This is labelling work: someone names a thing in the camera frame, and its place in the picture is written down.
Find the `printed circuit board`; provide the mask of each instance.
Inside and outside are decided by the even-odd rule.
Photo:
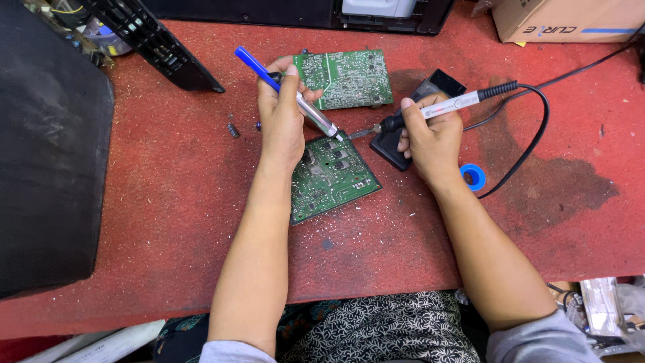
[[[293,56],[303,83],[323,89],[319,110],[392,103],[392,89],[382,50]]]
[[[291,224],[295,225],[381,189],[370,168],[340,131],[344,141],[309,141],[291,177]]]

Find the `gray sleeve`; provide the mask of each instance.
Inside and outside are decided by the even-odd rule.
[[[559,309],[546,318],[493,333],[487,358],[491,363],[602,363],[585,335]]]
[[[204,344],[199,363],[220,362],[276,363],[270,355],[246,343],[216,340]]]

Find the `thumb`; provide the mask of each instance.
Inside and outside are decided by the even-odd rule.
[[[410,98],[401,100],[401,114],[403,115],[403,120],[405,120],[405,127],[410,133],[410,138],[428,131],[428,125],[423,113]]]
[[[295,65],[289,65],[286,69],[286,76],[280,82],[280,100],[278,106],[293,104],[295,106],[295,93],[300,84],[298,68]]]

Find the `forearm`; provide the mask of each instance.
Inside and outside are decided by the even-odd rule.
[[[461,278],[491,331],[552,314],[556,305],[540,274],[490,218],[456,174],[431,186],[455,251]]]
[[[261,158],[220,272],[208,340],[238,340],[275,354],[288,288],[291,174]]]

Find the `red workbench surface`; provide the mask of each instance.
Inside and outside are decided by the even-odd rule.
[[[458,2],[436,37],[164,21],[226,93],[185,92],[138,55],[117,58],[96,270],[85,281],[0,302],[0,338],[98,331],[208,310],[261,148],[255,76],[233,55],[238,45],[267,64],[302,48],[383,49],[395,104],[325,112],[347,132],[391,114],[438,67],[469,90],[511,79],[536,85],[619,47],[500,44],[492,19],[470,19],[472,6]],[[544,89],[551,120],[542,141],[483,201],[545,280],[645,272],[645,92],[638,71],[631,51]],[[464,123],[482,120],[497,102],[461,110]],[[484,169],[484,190],[529,144],[541,107],[537,96],[525,96],[464,134],[460,162]],[[226,130],[229,114],[237,139]],[[307,140],[319,134],[305,130]],[[290,229],[291,302],[461,284],[428,188],[413,167],[396,171],[369,141],[355,144],[383,189]]]

